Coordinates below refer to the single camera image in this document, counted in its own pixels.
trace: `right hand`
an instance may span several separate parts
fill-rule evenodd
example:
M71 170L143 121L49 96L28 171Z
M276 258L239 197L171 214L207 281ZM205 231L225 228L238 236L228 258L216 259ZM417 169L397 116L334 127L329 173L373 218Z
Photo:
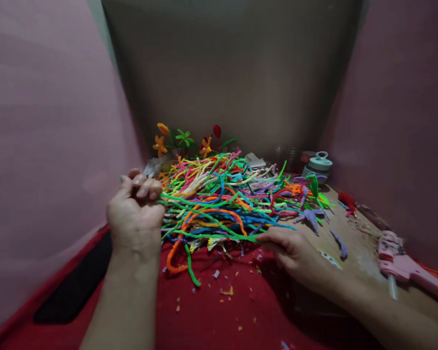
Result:
M326 295L333 285L334 266L321 256L303 233L283 227L271 227L256 236L274 254L279 265L308 289Z

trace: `finger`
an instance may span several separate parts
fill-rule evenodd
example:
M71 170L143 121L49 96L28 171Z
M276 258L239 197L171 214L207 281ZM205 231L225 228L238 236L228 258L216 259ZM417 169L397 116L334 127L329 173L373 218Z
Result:
M117 194L113 197L115 200L123 200L131 197L131 180L128 176L120 175L120 181L122 184L120 185L120 189Z
M133 187L141 187L146 180L147 180L146 175L143 174L136 175L132 181Z
M131 169L130 170L130 172L128 173L128 177L130 178L130 179L134 179L135 178L135 176L136 175L138 175L138 174L140 174L141 172L140 172L140 170L138 169L138 168L133 168L133 169Z
M282 266L290 266L292 258L282 247L274 243L266 243L266 247L273 253L276 264L279 268L282 268Z
M291 244L289 240L289 233L286 232L286 230L273 229L273 227L265 233L261 233L260 235L256 236L256 240L260 242L273 242L282 246L286 250Z
M149 178L147 179L138 190L138 193L136 193L136 197L138 199L144 199L146 195L149 193L149 189L151 188L152 183L154 182L154 179Z
M149 199L154 200L157 197L159 197L159 195L162 192L162 183L160 183L159 181L154 181L151 185L151 188L149 189Z

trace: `pink wall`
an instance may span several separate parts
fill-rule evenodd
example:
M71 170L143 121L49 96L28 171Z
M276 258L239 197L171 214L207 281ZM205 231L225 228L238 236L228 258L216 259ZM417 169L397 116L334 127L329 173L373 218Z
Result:
M105 222L136 129L84 0L0 1L0 324Z
M438 0L372 1L322 140L330 183L438 269Z

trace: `orange pipe cleaner flower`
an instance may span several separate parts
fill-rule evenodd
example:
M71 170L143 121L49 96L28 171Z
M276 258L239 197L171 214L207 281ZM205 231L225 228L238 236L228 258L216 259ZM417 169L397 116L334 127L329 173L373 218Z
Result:
M167 149L164 147L164 136L155 137L156 144L152 145L152 148L157 150L157 156L162 157L162 153L167 153Z
M204 158L208 156L208 153L211 153L211 136L208 141L203 139L203 147L200 149L200 154L204 155Z

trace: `hand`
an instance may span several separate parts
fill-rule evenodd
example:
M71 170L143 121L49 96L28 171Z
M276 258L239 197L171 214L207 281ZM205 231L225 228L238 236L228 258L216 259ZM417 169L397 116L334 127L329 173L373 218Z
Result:
M274 254L279 265L308 289L326 296L332 288L334 266L324 259L301 233L288 228L271 227L256 239Z
M162 184L148 179L138 169L120 176L120 180L122 185L107 207L113 251L134 251L150 260L161 250L164 207L154 201L162 192Z

